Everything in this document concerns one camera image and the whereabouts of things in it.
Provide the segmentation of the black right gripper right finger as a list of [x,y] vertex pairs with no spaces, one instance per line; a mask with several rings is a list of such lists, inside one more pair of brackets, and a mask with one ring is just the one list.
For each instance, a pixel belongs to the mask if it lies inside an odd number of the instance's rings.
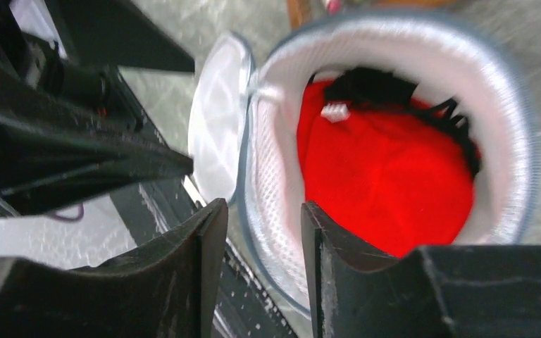
[[395,258],[301,208],[315,337],[541,337],[541,246],[420,246]]

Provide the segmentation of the red black bra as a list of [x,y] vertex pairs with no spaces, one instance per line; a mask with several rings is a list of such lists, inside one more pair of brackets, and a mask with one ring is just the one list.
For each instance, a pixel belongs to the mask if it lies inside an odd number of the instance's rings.
[[305,199],[398,258],[456,239],[481,169],[458,101],[429,104],[414,96],[417,86],[367,67],[312,75],[297,128]]

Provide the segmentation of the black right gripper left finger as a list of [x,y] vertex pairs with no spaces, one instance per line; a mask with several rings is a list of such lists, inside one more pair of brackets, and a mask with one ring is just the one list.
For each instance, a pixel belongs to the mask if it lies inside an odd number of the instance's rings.
[[0,258],[0,337],[210,337],[227,228],[216,199],[94,268]]

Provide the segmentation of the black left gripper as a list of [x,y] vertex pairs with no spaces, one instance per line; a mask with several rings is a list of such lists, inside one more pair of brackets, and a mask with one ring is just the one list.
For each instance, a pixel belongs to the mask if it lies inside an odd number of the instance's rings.
[[132,1],[45,4],[69,59],[0,1],[0,218],[190,174],[117,66],[193,73],[193,57]]

